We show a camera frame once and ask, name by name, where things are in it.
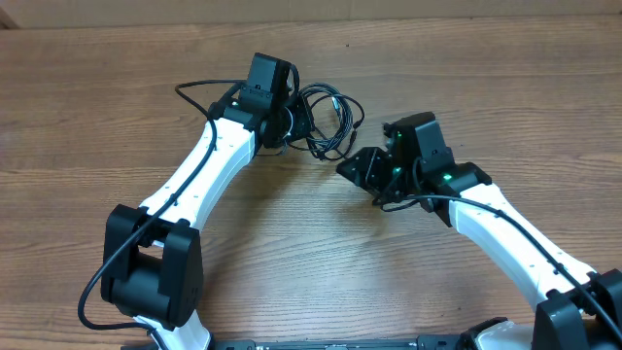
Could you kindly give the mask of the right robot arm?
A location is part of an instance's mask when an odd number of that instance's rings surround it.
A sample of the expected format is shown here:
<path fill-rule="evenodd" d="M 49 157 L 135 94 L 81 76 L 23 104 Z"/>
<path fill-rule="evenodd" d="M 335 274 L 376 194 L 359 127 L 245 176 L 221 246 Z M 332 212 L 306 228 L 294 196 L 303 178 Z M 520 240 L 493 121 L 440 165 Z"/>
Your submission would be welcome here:
<path fill-rule="evenodd" d="M 600 273 L 531 224 L 472 162 L 458 163 L 432 112 L 386 123 L 384 148 L 365 147 L 336 171 L 384 212 L 415 204 L 476 244 L 535 313 L 532 325 L 496 317 L 435 349 L 618 349 L 621 272 Z"/>

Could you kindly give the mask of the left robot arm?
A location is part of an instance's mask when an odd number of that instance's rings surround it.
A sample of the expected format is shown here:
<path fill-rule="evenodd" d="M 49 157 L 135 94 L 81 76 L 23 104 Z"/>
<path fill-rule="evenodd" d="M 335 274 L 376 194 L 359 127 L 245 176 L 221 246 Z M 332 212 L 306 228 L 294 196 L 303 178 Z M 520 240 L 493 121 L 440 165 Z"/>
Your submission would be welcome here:
<path fill-rule="evenodd" d="M 255 53 L 244 80 L 209 107 L 176 86 L 176 93 L 205 117 L 200 139 L 173 175 L 138 207 L 118 205 L 105 227 L 103 263 L 85 287 L 79 318 L 88 328 L 86 299 L 94 286 L 153 349 L 207 349 L 211 335 L 197 305 L 203 290 L 200 234 L 231 180 L 262 148 L 283 147 L 299 133 L 294 106 L 299 73 L 287 60 Z"/>

